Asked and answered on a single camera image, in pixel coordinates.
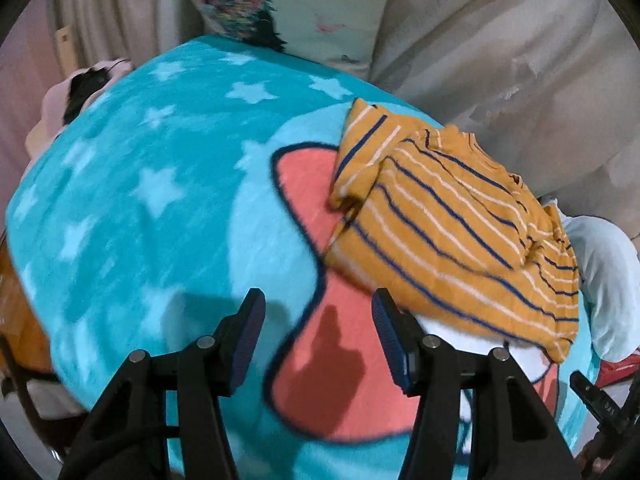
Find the wooden floor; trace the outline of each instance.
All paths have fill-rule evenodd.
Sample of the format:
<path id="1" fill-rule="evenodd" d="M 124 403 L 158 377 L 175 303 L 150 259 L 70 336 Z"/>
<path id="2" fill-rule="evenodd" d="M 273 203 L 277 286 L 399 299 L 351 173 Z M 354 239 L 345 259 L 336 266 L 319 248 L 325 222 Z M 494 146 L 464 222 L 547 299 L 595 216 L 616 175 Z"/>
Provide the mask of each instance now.
<path id="1" fill-rule="evenodd" d="M 0 333 L 8 339 L 18 364 L 38 372 L 52 371 L 49 340 L 24 296 L 4 233 L 0 235 Z"/>

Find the metal screw head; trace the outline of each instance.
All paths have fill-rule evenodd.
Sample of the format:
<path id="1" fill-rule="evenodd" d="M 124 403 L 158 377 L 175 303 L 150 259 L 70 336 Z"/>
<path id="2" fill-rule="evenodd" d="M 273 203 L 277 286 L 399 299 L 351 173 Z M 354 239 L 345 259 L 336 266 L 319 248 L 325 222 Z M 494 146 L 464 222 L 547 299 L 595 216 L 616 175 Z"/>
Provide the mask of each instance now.
<path id="1" fill-rule="evenodd" d="M 502 348 L 501 346 L 498 348 L 494 348 L 492 350 L 492 354 L 498 361 L 506 361 L 509 358 L 509 352 L 506 348 Z"/>
<path id="2" fill-rule="evenodd" d="M 198 348 L 202 348 L 203 350 L 206 350 L 207 348 L 211 348 L 213 345 L 215 345 L 216 340 L 213 336 L 210 335 L 204 335 L 202 336 L 200 339 L 198 339 Z"/>
<path id="3" fill-rule="evenodd" d="M 427 348 L 437 348 L 440 346 L 440 338 L 436 335 L 429 334 L 422 338 L 422 344 Z"/>
<path id="4" fill-rule="evenodd" d="M 129 354 L 129 361 L 132 363 L 139 363 L 146 357 L 146 352 L 144 350 L 134 350 Z"/>

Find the pink wall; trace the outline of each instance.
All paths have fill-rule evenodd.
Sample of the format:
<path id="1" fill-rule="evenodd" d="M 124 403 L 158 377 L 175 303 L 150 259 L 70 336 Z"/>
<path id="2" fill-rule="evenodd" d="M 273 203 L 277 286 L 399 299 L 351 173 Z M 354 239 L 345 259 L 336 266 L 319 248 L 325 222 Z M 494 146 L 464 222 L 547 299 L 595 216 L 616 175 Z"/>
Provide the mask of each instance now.
<path id="1" fill-rule="evenodd" d="M 0 226 L 29 156 L 24 139 L 45 92 L 62 81 L 46 0 L 31 0 L 0 46 Z"/>

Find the striped shirt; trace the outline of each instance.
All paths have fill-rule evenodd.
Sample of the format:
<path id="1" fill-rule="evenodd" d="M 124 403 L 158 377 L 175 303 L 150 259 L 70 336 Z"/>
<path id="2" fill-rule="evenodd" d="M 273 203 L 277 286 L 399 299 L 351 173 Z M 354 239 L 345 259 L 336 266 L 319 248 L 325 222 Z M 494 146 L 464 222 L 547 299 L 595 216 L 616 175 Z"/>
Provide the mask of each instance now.
<path id="1" fill-rule="evenodd" d="M 343 216 L 324 260 L 347 279 L 466 332 L 567 357 L 578 269 L 558 212 L 473 134 L 356 99 L 329 202 Z"/>

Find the turquoise blanket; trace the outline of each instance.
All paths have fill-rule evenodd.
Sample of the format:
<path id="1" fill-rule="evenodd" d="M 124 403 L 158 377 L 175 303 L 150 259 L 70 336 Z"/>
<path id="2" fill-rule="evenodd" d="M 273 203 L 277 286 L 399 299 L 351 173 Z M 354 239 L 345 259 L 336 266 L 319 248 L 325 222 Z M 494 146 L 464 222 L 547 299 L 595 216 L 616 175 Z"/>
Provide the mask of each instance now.
<path id="1" fill-rule="evenodd" d="M 8 241 L 54 367 L 85 406 L 133 349 L 183 348 L 258 286 L 264 328 L 245 384 L 222 400 L 241 477 L 398 477 L 415 402 L 390 382 L 368 299 L 318 257 L 355 97 L 435 123 L 351 76 L 206 37 L 121 80 L 54 142 L 9 204 Z M 513 354 L 572 446 L 586 410 L 568 376 L 598 368 L 584 307 L 559 368 L 538 349 Z"/>

